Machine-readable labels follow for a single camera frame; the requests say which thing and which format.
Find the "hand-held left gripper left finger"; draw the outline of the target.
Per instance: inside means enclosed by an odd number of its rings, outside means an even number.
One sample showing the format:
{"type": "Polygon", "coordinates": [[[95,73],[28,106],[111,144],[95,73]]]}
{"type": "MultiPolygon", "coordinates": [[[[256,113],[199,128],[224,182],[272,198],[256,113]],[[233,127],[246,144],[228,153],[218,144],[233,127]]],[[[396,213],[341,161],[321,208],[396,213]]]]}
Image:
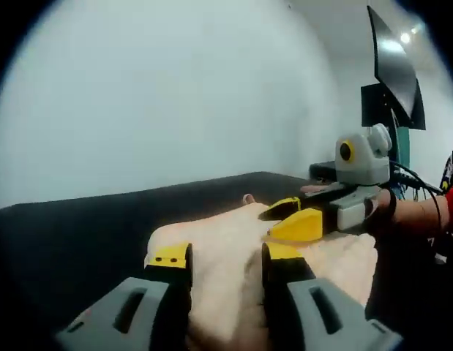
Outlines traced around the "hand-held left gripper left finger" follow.
{"type": "Polygon", "coordinates": [[[165,246],[56,334],[63,350],[186,350],[192,244],[165,246]]]}

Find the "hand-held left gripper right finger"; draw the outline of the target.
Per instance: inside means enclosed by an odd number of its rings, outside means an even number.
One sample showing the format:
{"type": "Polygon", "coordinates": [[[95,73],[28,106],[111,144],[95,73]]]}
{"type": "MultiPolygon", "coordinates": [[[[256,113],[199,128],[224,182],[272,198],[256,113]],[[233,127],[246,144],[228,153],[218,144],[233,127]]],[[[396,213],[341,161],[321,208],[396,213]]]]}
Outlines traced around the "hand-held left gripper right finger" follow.
{"type": "Polygon", "coordinates": [[[315,277],[292,246],[262,245],[263,307],[273,350],[400,350],[403,338],[328,279],[315,277]]]}

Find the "person's right hand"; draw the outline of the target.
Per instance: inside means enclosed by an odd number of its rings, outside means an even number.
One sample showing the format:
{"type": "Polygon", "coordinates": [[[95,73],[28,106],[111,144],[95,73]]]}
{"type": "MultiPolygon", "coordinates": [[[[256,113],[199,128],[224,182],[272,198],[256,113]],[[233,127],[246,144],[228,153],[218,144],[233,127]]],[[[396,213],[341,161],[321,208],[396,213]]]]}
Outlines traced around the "person's right hand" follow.
{"type": "Polygon", "coordinates": [[[393,224],[397,198],[391,189],[382,189],[370,204],[372,211],[364,220],[363,229],[369,234],[381,234],[393,224]]]}

